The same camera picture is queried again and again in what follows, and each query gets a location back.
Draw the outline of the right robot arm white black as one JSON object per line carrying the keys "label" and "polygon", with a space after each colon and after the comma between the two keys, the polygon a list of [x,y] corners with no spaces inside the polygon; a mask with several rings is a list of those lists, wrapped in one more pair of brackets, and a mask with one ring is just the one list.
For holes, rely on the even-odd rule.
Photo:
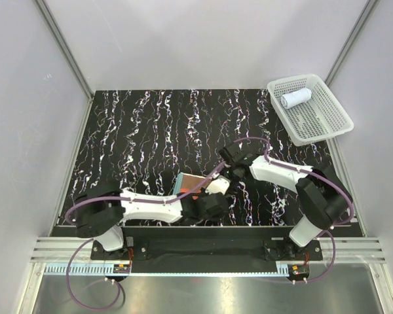
{"label": "right robot arm white black", "polygon": [[289,164],[271,158],[266,152],[245,152],[238,143],[223,147],[219,154],[229,166],[228,175],[232,178],[243,179],[251,175],[257,181],[276,184],[298,195],[303,216],[284,243],[284,251],[292,259],[306,254],[308,244],[339,222],[344,212],[354,212],[352,196],[327,165]]}

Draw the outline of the orange patterned towel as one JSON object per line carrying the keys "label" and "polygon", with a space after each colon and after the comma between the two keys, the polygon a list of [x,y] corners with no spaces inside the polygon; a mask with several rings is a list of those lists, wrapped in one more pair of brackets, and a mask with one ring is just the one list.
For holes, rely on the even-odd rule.
{"label": "orange patterned towel", "polygon": [[205,179],[204,176],[192,175],[187,173],[179,173],[176,178],[176,183],[173,189],[173,195],[175,199],[178,194],[184,194],[190,191],[192,188],[200,184]]}

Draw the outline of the white terry towel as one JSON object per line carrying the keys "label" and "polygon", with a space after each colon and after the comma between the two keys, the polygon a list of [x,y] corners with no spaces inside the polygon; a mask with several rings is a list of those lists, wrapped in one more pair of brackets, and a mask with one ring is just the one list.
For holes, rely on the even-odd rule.
{"label": "white terry towel", "polygon": [[291,93],[283,94],[280,103],[284,109],[290,109],[294,106],[306,103],[312,97],[312,91],[308,88],[302,88]]}

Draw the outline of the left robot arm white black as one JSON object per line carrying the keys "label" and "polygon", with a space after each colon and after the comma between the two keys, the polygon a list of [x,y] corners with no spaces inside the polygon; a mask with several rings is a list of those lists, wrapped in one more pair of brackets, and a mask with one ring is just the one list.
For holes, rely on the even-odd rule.
{"label": "left robot arm white black", "polygon": [[220,176],[206,188],[170,196],[137,194],[114,182],[95,186],[75,200],[66,219],[75,226],[79,238],[93,238],[115,259],[128,252],[119,223],[128,220],[159,220],[192,226],[204,220],[219,221],[227,214],[226,192],[230,182]]}

